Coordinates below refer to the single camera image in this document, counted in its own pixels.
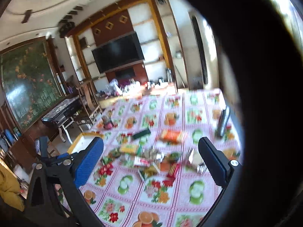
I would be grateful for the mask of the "yellow green cracker packet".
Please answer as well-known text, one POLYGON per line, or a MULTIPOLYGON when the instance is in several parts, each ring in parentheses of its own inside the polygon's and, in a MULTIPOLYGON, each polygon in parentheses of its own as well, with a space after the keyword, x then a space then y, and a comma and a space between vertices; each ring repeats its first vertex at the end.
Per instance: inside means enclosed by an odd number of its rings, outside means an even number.
POLYGON ((140 148, 139 145, 124 144, 120 146, 119 152, 136 155, 139 148, 140 148))

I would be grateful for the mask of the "red candy packet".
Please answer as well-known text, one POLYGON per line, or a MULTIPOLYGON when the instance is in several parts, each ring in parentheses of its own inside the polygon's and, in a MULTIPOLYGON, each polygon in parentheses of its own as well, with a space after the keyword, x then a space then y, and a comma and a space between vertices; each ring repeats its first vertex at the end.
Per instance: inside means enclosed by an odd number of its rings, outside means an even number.
POLYGON ((177 176, 178 174, 178 171, 181 167, 181 164, 180 163, 173 163, 169 169, 169 172, 167 174, 167 177, 168 178, 173 178, 175 179, 175 177, 177 176))

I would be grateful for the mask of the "orange cracker packet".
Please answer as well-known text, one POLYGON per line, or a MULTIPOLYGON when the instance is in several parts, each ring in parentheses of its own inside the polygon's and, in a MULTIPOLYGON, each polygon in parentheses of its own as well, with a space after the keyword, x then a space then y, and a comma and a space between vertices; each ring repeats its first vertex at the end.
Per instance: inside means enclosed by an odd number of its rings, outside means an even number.
POLYGON ((160 139, 178 144, 183 142, 184 134, 182 131, 164 129, 160 134, 160 139))

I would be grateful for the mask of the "yellow-rimmed white tray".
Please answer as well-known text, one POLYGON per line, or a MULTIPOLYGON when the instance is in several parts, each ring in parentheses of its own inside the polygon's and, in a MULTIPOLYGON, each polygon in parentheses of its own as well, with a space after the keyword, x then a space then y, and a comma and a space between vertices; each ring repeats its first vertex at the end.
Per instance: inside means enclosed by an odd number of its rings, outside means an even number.
POLYGON ((89 132, 89 133, 85 132, 79 134, 78 137, 74 140, 72 145, 67 150, 67 153, 68 154, 78 153, 79 151, 86 149, 95 137, 102 138, 100 134, 94 132, 89 132))

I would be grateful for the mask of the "black keyboard on stand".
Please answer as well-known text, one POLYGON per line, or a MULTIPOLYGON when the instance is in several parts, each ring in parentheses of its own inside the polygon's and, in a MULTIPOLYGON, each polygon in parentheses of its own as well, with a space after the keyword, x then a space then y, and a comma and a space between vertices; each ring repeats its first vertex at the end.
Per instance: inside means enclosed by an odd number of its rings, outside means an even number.
POLYGON ((75 123, 73 116, 81 106, 78 96, 66 98, 42 117, 42 123, 49 128, 57 129, 62 142, 66 142, 63 137, 64 132, 68 141, 72 144, 67 128, 75 123))

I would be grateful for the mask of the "black cylindrical bottle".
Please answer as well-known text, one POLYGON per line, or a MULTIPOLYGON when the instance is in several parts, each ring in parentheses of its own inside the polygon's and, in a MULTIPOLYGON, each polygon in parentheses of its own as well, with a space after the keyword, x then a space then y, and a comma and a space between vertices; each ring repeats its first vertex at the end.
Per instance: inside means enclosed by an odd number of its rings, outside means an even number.
POLYGON ((216 131, 217 138, 222 138, 224 136, 226 126, 230 118, 230 113, 231 109, 229 108, 229 106, 226 106, 226 108, 221 112, 216 131))

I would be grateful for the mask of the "floral fruit tablecloth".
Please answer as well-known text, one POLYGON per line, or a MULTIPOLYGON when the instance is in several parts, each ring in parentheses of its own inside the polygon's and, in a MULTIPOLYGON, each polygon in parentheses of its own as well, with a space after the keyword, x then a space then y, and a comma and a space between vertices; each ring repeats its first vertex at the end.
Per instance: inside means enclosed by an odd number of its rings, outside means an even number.
POLYGON ((103 153, 80 191, 105 226, 197 226, 218 198, 209 172, 198 171, 198 142, 207 137, 230 159, 238 159, 241 142, 233 122, 216 137, 226 101, 220 89, 176 95, 121 99, 104 114, 113 121, 106 130, 97 121, 87 132, 102 136, 103 153), (150 135, 131 136, 149 128, 150 135), (184 140, 160 139, 164 129, 182 131, 184 140), (139 145, 136 155, 120 153, 124 144, 139 145), (167 174, 173 163, 181 167, 175 179, 167 174))

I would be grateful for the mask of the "dark green flat packet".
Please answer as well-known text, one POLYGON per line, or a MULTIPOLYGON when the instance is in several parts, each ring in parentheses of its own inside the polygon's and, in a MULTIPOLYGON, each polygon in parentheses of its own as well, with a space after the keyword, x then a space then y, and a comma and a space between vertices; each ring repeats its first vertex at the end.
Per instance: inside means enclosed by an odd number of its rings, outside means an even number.
POLYGON ((151 131, 150 131, 149 128, 147 128, 147 129, 144 129, 144 130, 142 130, 140 132, 137 132, 137 133, 133 134, 131 136, 131 138, 132 138, 132 140, 137 140, 137 139, 139 139, 141 137, 144 137, 144 136, 150 135, 150 134, 151 134, 151 131))

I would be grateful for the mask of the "wooden chair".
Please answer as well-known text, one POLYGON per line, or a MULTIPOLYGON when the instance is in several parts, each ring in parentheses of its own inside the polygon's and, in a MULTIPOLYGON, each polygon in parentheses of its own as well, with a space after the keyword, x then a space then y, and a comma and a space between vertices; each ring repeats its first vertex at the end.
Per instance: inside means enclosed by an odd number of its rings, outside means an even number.
POLYGON ((76 90, 82 107, 81 112, 74 117, 74 121, 78 125, 94 125, 103 112, 93 89, 92 79, 83 81, 76 90))

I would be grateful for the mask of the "white plastic bag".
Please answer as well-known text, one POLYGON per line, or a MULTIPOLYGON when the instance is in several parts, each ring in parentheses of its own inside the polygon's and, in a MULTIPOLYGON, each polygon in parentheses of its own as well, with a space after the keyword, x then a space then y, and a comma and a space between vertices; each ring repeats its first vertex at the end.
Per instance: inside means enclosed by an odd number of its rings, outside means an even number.
POLYGON ((123 95, 123 91, 119 87, 119 82, 117 79, 113 79, 108 84, 108 89, 113 95, 123 95))

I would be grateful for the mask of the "white tower air conditioner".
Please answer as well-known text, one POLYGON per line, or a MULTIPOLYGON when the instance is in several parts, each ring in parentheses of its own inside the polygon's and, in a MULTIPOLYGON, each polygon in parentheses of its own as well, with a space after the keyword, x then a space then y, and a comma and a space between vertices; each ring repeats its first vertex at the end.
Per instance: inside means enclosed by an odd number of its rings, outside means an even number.
POLYGON ((197 11, 189 12, 201 64, 202 88, 219 87, 219 68, 215 37, 207 20, 197 11))

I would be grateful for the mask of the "black television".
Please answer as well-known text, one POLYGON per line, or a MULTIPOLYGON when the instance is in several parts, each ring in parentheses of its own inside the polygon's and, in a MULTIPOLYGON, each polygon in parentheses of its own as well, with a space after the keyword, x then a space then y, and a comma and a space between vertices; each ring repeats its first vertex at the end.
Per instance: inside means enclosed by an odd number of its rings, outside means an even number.
POLYGON ((135 31, 99 45, 92 50, 92 55, 100 73, 144 60, 139 38, 135 31))

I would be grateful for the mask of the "floral wall painting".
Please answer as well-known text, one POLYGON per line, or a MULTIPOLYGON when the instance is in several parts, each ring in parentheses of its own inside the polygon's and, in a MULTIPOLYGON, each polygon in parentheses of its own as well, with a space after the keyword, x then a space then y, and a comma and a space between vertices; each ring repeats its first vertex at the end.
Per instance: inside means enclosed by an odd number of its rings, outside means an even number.
POLYGON ((24 42, 1 52, 1 85, 22 132, 63 98, 46 39, 24 42))

